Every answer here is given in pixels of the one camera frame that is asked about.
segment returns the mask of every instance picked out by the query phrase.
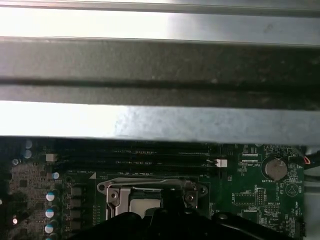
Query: cpu socket lever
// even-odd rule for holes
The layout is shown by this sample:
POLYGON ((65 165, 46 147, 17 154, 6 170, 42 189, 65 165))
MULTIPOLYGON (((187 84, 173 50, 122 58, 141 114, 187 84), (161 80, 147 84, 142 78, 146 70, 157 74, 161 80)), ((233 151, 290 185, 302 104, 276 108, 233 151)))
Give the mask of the cpu socket lever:
POLYGON ((181 194, 186 208, 197 209, 198 199, 208 194, 202 184, 185 179, 118 177, 100 182, 97 190, 106 195, 106 220, 125 212, 134 212, 142 218, 153 215, 163 207, 163 191, 181 194))

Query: green circuit board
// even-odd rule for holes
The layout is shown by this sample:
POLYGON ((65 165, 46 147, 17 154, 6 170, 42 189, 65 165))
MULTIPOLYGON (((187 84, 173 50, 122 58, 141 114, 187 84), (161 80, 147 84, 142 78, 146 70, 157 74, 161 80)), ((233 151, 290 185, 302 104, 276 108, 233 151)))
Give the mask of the green circuit board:
POLYGON ((52 190, 59 191, 59 202, 54 204, 59 208, 58 234, 62 239, 105 221, 106 196, 97 190, 97 185, 119 177, 191 180, 208 189, 208 194, 198 202, 198 211, 203 216, 210 218, 217 212, 227 211, 295 239, 302 239, 304 235, 304 162, 291 146, 118 142, 102 147, 94 141, 68 145, 34 140, 30 150, 32 157, 22 159, 11 170, 10 194, 22 193, 27 207, 38 206, 38 209, 28 223, 11 230, 8 239, 14 239, 22 230, 35 240, 48 235, 44 226, 50 219, 44 213, 52 206, 46 200, 46 193, 52 190), (134 167, 119 171, 113 169, 118 161, 108 168, 104 167, 105 160, 102 165, 95 165, 97 155, 102 154, 111 162, 114 153, 127 158, 126 164, 134 167), (56 160, 47 161, 48 154, 56 160), (134 161, 133 156, 137 155, 143 160, 134 161), (171 156, 166 161, 168 169, 171 170, 172 163, 172 166, 184 166, 183 172, 167 168, 160 171, 163 166, 148 171, 155 156, 171 156), (199 167, 197 161, 212 161, 217 156, 227 159, 227 167, 217 168, 215 174, 195 171, 199 167), (273 171, 275 178, 283 175, 281 179, 272 180, 265 173, 266 164, 273 159, 285 163, 285 172, 283 168, 273 171), (80 189, 77 199, 71 199, 70 192, 74 189, 80 189), (74 210, 77 221, 70 218, 74 210))
POLYGON ((65 177, 72 185, 87 186, 86 204, 92 206, 83 224, 96 225, 106 219, 106 196, 97 191, 97 184, 118 177, 181 178, 199 182, 209 189, 198 210, 208 218, 219 211, 242 216, 255 223, 300 237, 301 218, 304 212, 303 160, 291 162, 295 155, 289 146, 279 145, 220 145, 222 155, 228 158, 228 167, 222 176, 114 174, 104 171, 79 172, 70 170, 65 177), (262 173, 263 162, 281 156, 287 161, 286 177, 280 181, 267 178, 262 173))

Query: integrated circuit chip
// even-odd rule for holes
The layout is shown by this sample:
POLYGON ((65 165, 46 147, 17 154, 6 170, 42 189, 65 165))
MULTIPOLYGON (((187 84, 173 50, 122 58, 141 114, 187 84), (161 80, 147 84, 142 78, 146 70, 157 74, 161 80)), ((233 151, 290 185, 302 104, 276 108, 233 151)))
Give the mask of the integrated circuit chip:
POLYGON ((82 189, 80 187, 72 187, 70 194, 72 197, 80 197, 82 195, 82 189))
POLYGON ((80 199, 70 199, 70 208, 80 208, 81 207, 81 200, 80 199))
POLYGON ((20 180, 19 181, 19 187, 20 188, 26 188, 28 186, 28 181, 27 180, 20 180))
POLYGON ((70 210, 70 218, 72 219, 79 219, 81 218, 81 211, 80 210, 70 210))

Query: electrolytic capacitor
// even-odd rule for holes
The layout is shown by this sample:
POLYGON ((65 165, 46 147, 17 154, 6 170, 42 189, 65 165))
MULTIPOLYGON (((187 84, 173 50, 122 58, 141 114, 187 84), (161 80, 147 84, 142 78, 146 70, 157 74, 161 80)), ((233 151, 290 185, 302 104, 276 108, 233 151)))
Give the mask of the electrolytic capacitor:
POLYGON ((58 215, 58 206, 53 205, 45 211, 45 216, 49 219, 56 217, 58 215))
POLYGON ((51 233, 45 240, 59 240, 59 235, 56 233, 51 233))
POLYGON ((57 189, 53 189, 52 191, 48 192, 45 196, 45 198, 49 202, 52 202, 53 200, 57 200, 58 197, 59 197, 59 191, 57 189))
POLYGON ((55 232, 58 229, 58 227, 59 227, 58 221, 52 220, 44 227, 44 231, 47 234, 52 234, 53 232, 55 232))

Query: cable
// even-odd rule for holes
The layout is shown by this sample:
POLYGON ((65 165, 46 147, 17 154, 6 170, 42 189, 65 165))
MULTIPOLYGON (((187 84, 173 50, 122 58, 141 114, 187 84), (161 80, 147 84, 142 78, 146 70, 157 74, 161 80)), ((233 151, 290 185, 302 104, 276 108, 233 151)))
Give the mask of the cable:
POLYGON ((307 164, 307 165, 310 165, 311 164, 311 161, 310 159, 307 157, 307 156, 304 156, 303 157, 303 160, 304 160, 304 163, 307 164))
POLYGON ((311 164, 310 159, 299 148, 297 148, 295 146, 292 146, 292 148, 300 157, 303 158, 305 164, 307 164, 307 165, 311 164))

